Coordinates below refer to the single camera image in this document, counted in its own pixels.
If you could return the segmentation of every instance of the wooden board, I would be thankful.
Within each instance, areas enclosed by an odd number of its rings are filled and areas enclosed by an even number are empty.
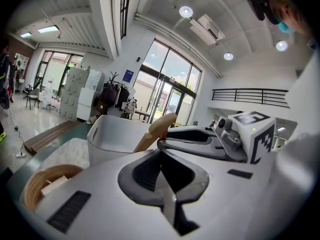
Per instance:
[[[45,148],[52,141],[58,138],[60,135],[66,133],[67,131],[77,126],[78,124],[80,124],[80,122],[77,122],[77,121],[76,122],[66,121],[64,123],[61,123],[29,139],[24,143],[24,147],[31,155],[34,156],[41,149]]]

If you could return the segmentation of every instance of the black railing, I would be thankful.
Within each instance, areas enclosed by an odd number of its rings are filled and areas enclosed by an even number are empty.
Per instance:
[[[285,100],[288,91],[281,89],[231,88],[213,89],[213,101],[247,102],[290,108]]]

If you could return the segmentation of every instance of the white plastic bin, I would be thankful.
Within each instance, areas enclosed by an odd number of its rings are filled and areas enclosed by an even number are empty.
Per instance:
[[[87,135],[90,166],[131,154],[150,124],[102,115]],[[149,149],[156,149],[155,141]]]

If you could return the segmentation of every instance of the wooden spatula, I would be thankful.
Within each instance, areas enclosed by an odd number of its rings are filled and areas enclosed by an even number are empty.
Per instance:
[[[135,147],[133,153],[146,151],[158,138],[166,138],[168,128],[176,121],[176,119],[177,115],[175,113],[166,114],[157,119],[150,125],[148,129],[149,132],[144,134],[139,144]]]

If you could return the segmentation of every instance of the air conditioner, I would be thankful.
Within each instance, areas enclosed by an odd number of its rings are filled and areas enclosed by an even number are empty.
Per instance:
[[[212,19],[206,14],[198,20],[190,21],[190,29],[200,37],[208,46],[215,44],[217,41],[225,38],[225,35],[218,29]]]

